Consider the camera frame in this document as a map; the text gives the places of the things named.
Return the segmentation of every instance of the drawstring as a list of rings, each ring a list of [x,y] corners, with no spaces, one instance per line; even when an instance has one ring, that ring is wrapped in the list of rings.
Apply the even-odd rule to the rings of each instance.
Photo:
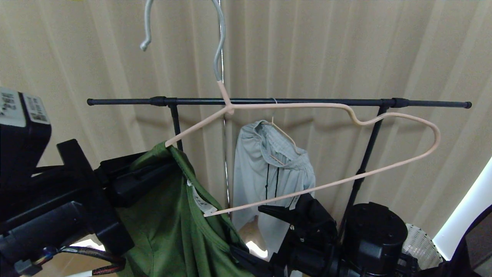
[[[275,197],[277,197],[278,173],[279,173],[279,167],[277,167],[277,183],[275,184]],[[265,185],[265,200],[268,199],[268,175],[270,175],[270,164],[269,163],[267,163],[267,184]]]

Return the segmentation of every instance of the beige curtain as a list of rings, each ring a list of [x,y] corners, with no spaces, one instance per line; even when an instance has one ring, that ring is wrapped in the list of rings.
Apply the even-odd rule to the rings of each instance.
[[[59,164],[56,143],[76,138],[101,160],[170,138],[167,108],[87,106],[87,98],[219,97],[212,59],[218,20],[210,1],[155,1],[153,42],[144,1],[0,1],[0,85],[39,95],[53,134],[42,165]],[[492,155],[490,1],[223,0],[224,76],[232,97],[472,101],[471,109],[395,111],[436,123],[443,139],[422,161],[366,178],[357,202],[387,205],[431,236]],[[219,109],[179,106],[184,130]],[[376,107],[357,107],[370,119]],[[224,205],[239,128],[272,111],[236,111],[184,139],[198,177]],[[317,184],[355,174],[370,128],[344,112],[278,110],[276,123],[309,152]],[[431,132],[385,120],[368,170],[423,152]],[[351,183],[316,192],[339,221]]]

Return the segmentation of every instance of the green shirt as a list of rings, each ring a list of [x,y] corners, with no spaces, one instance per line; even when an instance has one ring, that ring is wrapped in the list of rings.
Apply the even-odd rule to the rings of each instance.
[[[160,143],[137,159],[132,169],[170,155],[181,171],[169,174],[132,207],[118,209],[135,242],[124,255],[126,267],[118,276],[252,276],[230,254],[229,245],[248,250],[227,215],[204,217],[195,203],[193,188],[203,200],[221,209],[196,179],[184,153]]]

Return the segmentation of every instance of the black clothes rack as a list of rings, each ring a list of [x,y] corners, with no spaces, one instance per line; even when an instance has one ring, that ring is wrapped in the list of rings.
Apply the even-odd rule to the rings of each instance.
[[[379,111],[377,115],[385,113],[390,108],[402,108],[408,106],[421,106],[421,107],[460,107],[471,108],[471,102],[448,102],[448,101],[416,101],[408,100],[404,98],[391,98],[391,99],[273,99],[273,98],[231,98],[233,104],[287,104],[287,103],[338,103],[348,106],[378,106]],[[136,105],[147,104],[154,106],[167,106],[171,110],[171,116],[173,118],[174,132],[179,134],[180,122],[178,114],[178,105],[225,105],[222,98],[172,98],[165,96],[156,96],[148,99],[87,99],[88,105]],[[372,132],[369,138],[362,163],[357,170],[357,174],[365,173],[366,167],[369,162],[369,158],[376,143],[377,135],[381,128],[380,120],[374,124]],[[183,150],[183,143],[178,141],[178,149]],[[348,199],[345,212],[340,224],[340,232],[338,233],[338,240],[341,241],[343,231],[345,229],[345,221],[348,212],[355,203],[357,193],[359,192],[364,178],[360,178],[354,181],[352,186],[352,192]]]

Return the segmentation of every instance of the clothing tag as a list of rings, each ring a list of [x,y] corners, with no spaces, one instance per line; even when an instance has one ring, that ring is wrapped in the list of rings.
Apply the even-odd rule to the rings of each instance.
[[[19,93],[2,87],[0,87],[0,123],[16,127],[26,126]]]
[[[48,114],[44,109],[41,98],[26,93],[24,93],[23,96],[24,96],[24,102],[26,102],[26,108],[28,109],[28,114],[31,121],[49,125],[50,120],[48,119]]]
[[[214,206],[212,206],[212,204],[206,202],[205,200],[203,200],[200,195],[198,195],[198,192],[196,191],[195,189],[195,186],[193,186],[193,184],[191,183],[190,180],[187,180],[186,181],[186,184],[189,186],[189,187],[192,187],[193,188],[193,199],[195,200],[195,203],[196,205],[198,206],[198,208],[204,213],[204,214],[211,214],[213,212],[216,212],[217,211],[217,208],[215,208]]]

